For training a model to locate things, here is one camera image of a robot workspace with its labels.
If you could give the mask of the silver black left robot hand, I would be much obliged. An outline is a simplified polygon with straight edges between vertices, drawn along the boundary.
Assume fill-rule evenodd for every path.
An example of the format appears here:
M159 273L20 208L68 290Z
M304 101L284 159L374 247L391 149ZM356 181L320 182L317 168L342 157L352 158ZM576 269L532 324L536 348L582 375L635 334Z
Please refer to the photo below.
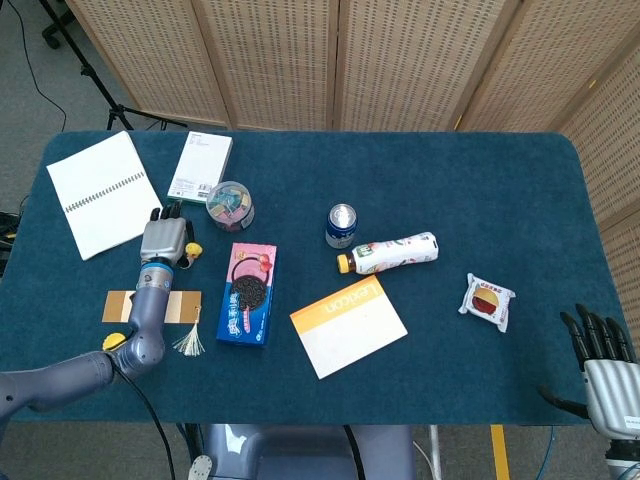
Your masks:
M182 216L182 201L178 200L151 212L140 249L141 263L164 263L172 268L188 269L194 256L187 246L195 242L193 223Z

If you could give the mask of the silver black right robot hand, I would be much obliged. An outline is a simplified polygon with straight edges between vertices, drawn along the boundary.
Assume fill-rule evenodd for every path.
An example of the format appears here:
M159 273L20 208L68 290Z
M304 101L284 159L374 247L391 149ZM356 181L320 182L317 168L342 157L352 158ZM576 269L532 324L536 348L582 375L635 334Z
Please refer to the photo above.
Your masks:
M562 311L586 392L579 403L554 395L544 385L538 394L558 410L588 420L611 441L639 440L639 362L626 330L578 304L575 320Z

